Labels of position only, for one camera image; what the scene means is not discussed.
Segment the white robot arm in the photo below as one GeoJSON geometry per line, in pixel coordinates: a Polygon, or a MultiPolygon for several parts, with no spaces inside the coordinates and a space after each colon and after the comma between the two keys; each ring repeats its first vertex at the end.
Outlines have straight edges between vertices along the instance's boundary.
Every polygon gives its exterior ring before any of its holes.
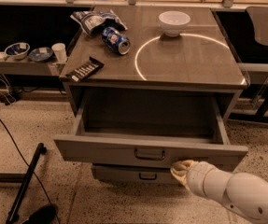
{"type": "Polygon", "coordinates": [[[268,224],[268,182],[249,173],[229,173],[206,161],[177,161],[172,176],[196,196],[213,200],[254,224],[268,224]]]}

